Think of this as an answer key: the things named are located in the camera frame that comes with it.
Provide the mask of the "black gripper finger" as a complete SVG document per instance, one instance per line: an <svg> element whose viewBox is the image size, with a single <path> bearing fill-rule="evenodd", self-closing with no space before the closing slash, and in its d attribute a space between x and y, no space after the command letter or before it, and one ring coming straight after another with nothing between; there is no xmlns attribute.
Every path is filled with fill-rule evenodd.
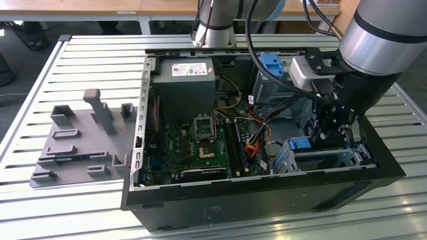
<svg viewBox="0 0 427 240"><path fill-rule="evenodd" d="M338 113L338 110L334 105L315 104L312 111L315 114L315 129L312 132L312 140L323 141L330 137L331 132L335 129L335 115Z"/></svg>
<svg viewBox="0 0 427 240"><path fill-rule="evenodd" d="M348 145L363 143L363 115L356 114L354 109L342 109L338 112L338 131L344 135L343 141Z"/></svg>

